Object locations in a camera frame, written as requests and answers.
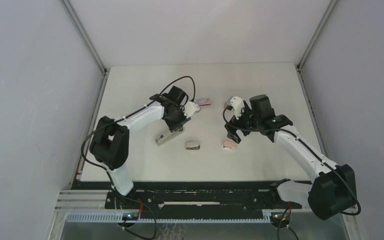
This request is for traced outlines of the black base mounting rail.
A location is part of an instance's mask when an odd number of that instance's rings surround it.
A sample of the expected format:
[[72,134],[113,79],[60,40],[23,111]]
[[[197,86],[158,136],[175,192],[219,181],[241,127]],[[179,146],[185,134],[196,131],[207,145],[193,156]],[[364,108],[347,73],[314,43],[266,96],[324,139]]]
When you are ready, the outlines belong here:
[[[282,212],[288,202],[274,194],[274,181],[152,182],[135,181],[127,198],[142,201],[156,218],[238,218],[256,217],[261,212]],[[113,193],[109,182],[77,181],[72,190],[104,192],[104,208],[137,214],[140,205]],[[302,210],[292,203],[293,210]],[[153,218],[143,207],[140,217]]]

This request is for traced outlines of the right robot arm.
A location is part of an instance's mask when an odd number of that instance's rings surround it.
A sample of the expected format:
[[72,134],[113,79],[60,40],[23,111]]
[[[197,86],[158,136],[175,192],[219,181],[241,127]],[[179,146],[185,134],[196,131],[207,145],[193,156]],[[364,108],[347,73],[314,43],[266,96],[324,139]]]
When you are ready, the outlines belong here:
[[354,170],[348,164],[337,164],[313,147],[286,115],[275,113],[267,95],[260,94],[249,101],[231,96],[224,111],[233,112],[224,125],[228,139],[239,144],[241,138],[237,131],[244,136],[260,133],[286,151],[308,176],[309,183],[284,178],[272,184],[269,203],[273,207],[296,203],[311,209],[321,220],[337,214],[361,213]]

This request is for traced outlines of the red white staple box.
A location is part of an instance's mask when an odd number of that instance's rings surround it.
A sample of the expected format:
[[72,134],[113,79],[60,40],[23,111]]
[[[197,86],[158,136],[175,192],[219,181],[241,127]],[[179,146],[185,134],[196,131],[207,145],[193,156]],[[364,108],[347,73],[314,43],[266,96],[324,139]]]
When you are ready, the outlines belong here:
[[211,100],[210,100],[210,98],[198,98],[196,100],[196,103],[199,106],[210,106],[211,105]]

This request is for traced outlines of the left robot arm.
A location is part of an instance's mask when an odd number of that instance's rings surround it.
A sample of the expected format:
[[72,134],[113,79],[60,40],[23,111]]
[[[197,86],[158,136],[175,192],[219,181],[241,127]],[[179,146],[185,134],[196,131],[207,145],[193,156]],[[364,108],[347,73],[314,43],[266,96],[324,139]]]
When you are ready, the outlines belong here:
[[149,124],[163,120],[168,129],[155,140],[158,146],[174,139],[184,132],[184,125],[200,106],[187,100],[187,94],[181,88],[173,86],[168,93],[151,96],[150,103],[121,119],[104,116],[99,119],[93,134],[89,152],[107,172],[112,187],[118,192],[117,202],[129,209],[136,203],[137,196],[131,190],[134,187],[125,165],[130,148],[130,138]]

